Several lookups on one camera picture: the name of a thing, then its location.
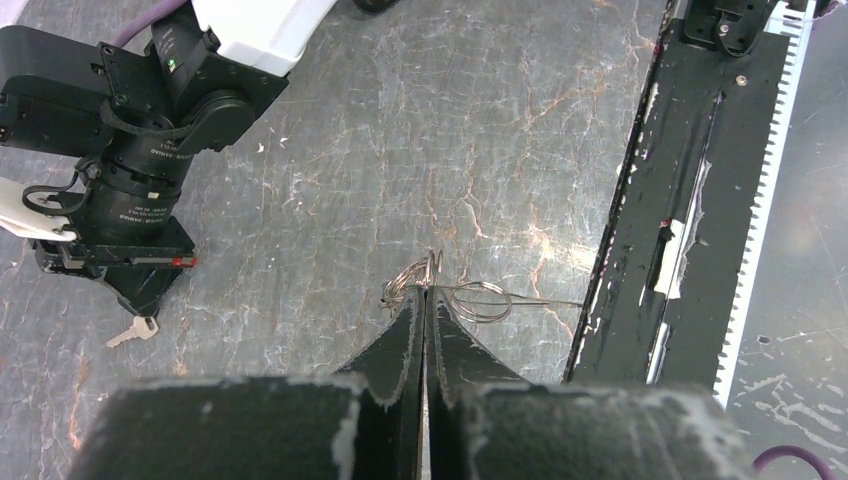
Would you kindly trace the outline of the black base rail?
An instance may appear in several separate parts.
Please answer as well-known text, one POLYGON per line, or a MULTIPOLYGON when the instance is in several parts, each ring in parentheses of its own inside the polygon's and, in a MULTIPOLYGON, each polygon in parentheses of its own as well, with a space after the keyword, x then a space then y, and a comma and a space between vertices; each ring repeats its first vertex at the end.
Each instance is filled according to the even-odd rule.
POLYGON ((672 1, 563 378, 726 404, 820 1, 672 1))

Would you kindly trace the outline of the silver brass key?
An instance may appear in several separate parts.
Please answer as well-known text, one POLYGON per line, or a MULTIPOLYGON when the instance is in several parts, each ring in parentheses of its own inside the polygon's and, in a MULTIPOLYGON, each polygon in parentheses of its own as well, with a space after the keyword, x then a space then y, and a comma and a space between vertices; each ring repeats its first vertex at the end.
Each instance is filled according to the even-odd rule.
POLYGON ((129 340, 148 340, 159 331, 159 325, 154 317, 135 316, 128 329, 106 342, 107 348, 115 348, 129 340))

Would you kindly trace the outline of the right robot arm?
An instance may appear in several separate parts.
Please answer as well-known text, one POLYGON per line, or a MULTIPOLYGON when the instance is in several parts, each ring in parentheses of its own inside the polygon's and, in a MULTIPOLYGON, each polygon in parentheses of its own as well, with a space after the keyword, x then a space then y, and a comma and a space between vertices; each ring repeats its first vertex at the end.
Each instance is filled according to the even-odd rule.
POLYGON ((72 185, 1 182, 1 224, 40 268, 153 317, 197 262, 174 217, 193 158, 236 143, 288 86, 329 1, 164 1, 88 45, 1 30, 1 143, 72 157, 72 185))

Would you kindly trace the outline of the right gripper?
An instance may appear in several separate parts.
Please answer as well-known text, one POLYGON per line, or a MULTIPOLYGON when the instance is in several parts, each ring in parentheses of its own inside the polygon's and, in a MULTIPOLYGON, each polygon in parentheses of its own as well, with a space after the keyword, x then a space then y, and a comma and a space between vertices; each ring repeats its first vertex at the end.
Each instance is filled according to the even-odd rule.
POLYGON ((102 280, 134 316, 157 317, 181 273, 197 263, 195 245, 173 215, 193 160, 170 142, 126 143, 80 160, 70 186, 34 185, 29 208, 66 218, 73 240, 35 240, 47 273, 102 280))

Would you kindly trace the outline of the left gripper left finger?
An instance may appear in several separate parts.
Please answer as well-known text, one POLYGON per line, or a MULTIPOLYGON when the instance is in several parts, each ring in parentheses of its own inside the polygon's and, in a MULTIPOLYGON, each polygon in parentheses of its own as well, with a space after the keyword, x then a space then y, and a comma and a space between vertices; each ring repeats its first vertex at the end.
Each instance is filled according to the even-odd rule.
POLYGON ((419 479, 426 290, 411 287, 385 330, 337 372, 358 392, 333 444, 340 479, 419 479))

